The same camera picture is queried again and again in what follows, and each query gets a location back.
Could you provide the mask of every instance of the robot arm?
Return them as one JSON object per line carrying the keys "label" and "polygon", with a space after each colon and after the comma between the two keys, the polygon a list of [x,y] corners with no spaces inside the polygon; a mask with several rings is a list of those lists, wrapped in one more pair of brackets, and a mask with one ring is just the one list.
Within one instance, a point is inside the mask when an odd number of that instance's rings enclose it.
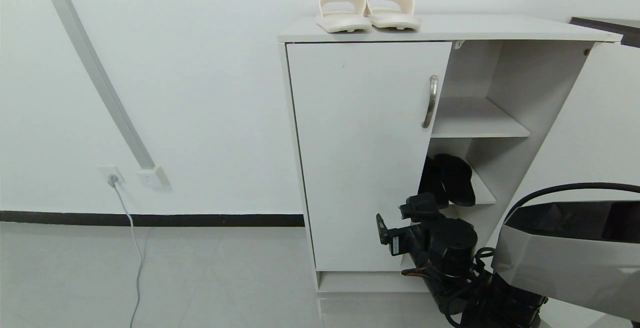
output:
{"label": "robot arm", "polygon": [[[617,183],[550,187],[510,209],[496,249],[474,254],[478,237],[462,219],[445,218],[430,193],[407,199],[403,219],[415,224],[387,229],[377,215],[382,244],[391,255],[408,253],[439,310],[457,328],[535,328],[547,298],[640,321],[640,202],[546,203],[539,196],[574,189],[615,189]],[[493,274],[482,258],[494,255]],[[460,323],[451,315],[462,313]]]}

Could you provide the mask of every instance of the electrical outlet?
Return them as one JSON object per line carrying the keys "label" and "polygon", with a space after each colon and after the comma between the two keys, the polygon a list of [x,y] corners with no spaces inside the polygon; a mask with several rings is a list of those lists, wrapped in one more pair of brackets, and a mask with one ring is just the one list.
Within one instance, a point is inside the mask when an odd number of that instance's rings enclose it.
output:
{"label": "electrical outlet", "polygon": [[98,166],[98,171],[100,171],[105,182],[109,182],[109,175],[116,175],[118,176],[118,182],[124,183],[124,178],[122,178],[116,166]]}
{"label": "electrical outlet", "polygon": [[136,173],[145,187],[161,188],[169,186],[169,180],[167,180],[167,176],[160,166],[155,166],[153,169],[142,169]]}

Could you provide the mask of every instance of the white wall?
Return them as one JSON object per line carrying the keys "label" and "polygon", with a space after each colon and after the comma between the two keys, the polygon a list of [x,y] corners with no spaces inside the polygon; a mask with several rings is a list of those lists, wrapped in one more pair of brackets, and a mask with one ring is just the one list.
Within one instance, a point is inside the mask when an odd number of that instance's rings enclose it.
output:
{"label": "white wall", "polygon": [[[299,213],[275,36],[317,0],[73,0],[170,192],[144,189],[50,0],[1,0],[2,210]],[[640,0],[416,0],[418,12],[640,19]]]}

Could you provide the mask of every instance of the cabinet top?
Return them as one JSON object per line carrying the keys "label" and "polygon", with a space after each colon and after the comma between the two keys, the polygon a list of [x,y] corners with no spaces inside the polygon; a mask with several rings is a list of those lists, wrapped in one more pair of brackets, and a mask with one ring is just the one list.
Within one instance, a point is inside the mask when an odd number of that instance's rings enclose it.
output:
{"label": "cabinet top", "polygon": [[419,31],[380,30],[330,34],[316,18],[298,19],[278,35],[279,42],[454,41],[459,39],[560,39],[620,42],[622,35],[569,23],[516,14],[418,14]]}

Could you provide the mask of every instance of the slipper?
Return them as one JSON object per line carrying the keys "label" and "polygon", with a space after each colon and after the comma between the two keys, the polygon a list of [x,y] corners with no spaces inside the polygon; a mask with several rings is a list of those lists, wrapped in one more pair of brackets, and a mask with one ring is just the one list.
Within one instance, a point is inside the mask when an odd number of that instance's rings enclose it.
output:
{"label": "slipper", "polygon": [[440,168],[440,177],[448,200],[458,206],[475,205],[476,194],[471,186],[471,166],[458,157],[443,153],[436,155],[434,160]]}
{"label": "slipper", "polygon": [[[329,2],[350,2],[353,11],[324,11],[323,6]],[[315,22],[326,32],[354,32],[371,28],[371,20],[364,16],[367,0],[320,0],[320,13]]]}
{"label": "slipper", "polygon": [[371,0],[366,0],[365,15],[371,19],[371,23],[379,28],[395,27],[400,30],[405,28],[420,28],[420,19],[414,16],[414,0],[385,0],[398,4],[397,8],[374,7]]}
{"label": "slipper", "polygon": [[449,206],[447,193],[444,191],[444,187],[442,187],[440,168],[436,162],[429,157],[424,160],[422,177],[418,185],[418,194],[425,192],[433,194],[439,209]]}

